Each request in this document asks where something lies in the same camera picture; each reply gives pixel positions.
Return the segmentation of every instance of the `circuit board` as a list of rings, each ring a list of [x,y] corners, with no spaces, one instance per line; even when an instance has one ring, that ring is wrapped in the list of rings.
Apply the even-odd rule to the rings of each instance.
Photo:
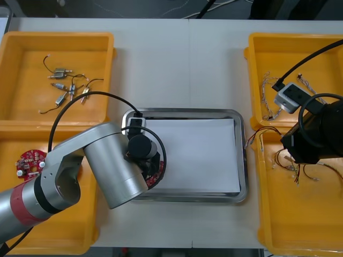
[[[45,166],[46,157],[47,153],[35,149],[23,153],[16,162],[18,178],[27,181],[38,176]]]

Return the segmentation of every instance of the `white paper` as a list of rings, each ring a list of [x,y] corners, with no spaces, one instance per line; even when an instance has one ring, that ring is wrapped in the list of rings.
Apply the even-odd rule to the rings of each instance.
[[[233,119],[147,120],[147,127],[167,152],[165,176],[150,192],[240,191]]]
[[[5,33],[8,18],[0,18],[0,42]]]

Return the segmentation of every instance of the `yellow plastic bin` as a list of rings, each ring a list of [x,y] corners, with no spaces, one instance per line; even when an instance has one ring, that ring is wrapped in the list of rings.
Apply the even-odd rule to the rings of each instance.
[[[253,144],[259,178],[259,241],[275,255],[343,256],[343,182],[332,170],[321,165],[307,165],[306,172],[320,179],[307,178],[302,171],[299,186],[294,172],[278,165],[273,168],[273,154],[283,146],[276,133],[259,134]],[[287,164],[284,155],[279,160]],[[323,162],[343,170],[342,159]]]
[[[17,177],[15,162],[22,153],[38,149],[47,152],[46,134],[25,132],[26,128],[0,127],[0,192],[24,182]],[[80,131],[64,131],[57,135],[54,145]],[[81,187],[80,201],[35,226],[30,234],[10,253],[11,254],[83,254],[95,242],[98,231],[95,227],[96,180],[84,158],[78,176]],[[19,237],[8,241],[12,245]]]
[[[38,110],[55,107],[64,92],[51,83],[71,85],[71,77],[49,79],[52,75],[44,66],[54,70],[62,67],[84,73],[95,81],[91,90],[108,92],[114,57],[111,33],[8,32],[0,47],[0,126],[51,126],[59,109],[47,114]],[[77,87],[88,83],[75,78]],[[59,126],[92,126],[105,121],[108,97],[92,95],[85,104],[75,103],[63,116]]]
[[[298,112],[290,115],[284,111],[281,111],[273,121],[263,120],[263,117],[267,115],[267,109],[262,104],[264,74],[269,71],[271,77],[281,77],[303,58],[341,39],[343,39],[343,35],[253,33],[249,36],[249,47],[245,49],[244,56],[248,60],[249,68],[253,112],[250,123],[253,129],[256,130],[263,126],[292,127],[297,122]],[[296,69],[285,79],[284,83],[294,82],[305,89],[305,86],[296,80],[297,75],[302,73],[317,94],[342,95],[342,70],[343,48],[337,47]],[[271,88],[271,85],[267,85],[265,91],[270,109],[276,112],[279,109],[273,102],[276,91]],[[325,100],[328,103],[335,101],[330,98],[325,98]]]
[[[38,149],[47,151],[51,126],[61,108],[47,114],[64,92],[52,82],[70,86],[71,77],[48,79],[61,67],[84,73],[95,81],[91,90],[109,92],[114,38],[110,33],[8,32],[0,46],[0,192],[19,185],[15,162],[22,153]],[[76,86],[88,83],[75,78]],[[54,144],[107,119],[108,97],[91,95],[85,104],[75,103],[63,116],[54,136]],[[78,177],[80,201],[49,220],[37,225],[10,254],[83,254],[95,242],[96,180],[86,159]]]

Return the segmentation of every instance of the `gray cylinder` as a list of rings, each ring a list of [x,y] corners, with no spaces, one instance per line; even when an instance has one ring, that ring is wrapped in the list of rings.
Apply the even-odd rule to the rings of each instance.
[[[0,244],[52,215],[37,202],[35,180],[36,178],[0,193]]]
[[[128,139],[121,133],[109,135],[84,148],[85,156],[110,209],[146,192],[141,170],[124,159]]]

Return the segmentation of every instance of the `stainless steel tray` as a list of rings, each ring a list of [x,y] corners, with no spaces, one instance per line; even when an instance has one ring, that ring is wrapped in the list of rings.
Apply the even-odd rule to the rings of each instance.
[[[145,201],[173,202],[241,202],[248,192],[247,157],[245,154],[244,124],[242,116],[234,110],[225,109],[175,109],[148,108],[140,109],[146,119],[233,119],[237,150],[238,178],[240,192],[238,193],[150,193],[149,191],[135,198]],[[125,127],[135,112],[129,110],[123,116],[122,126]]]

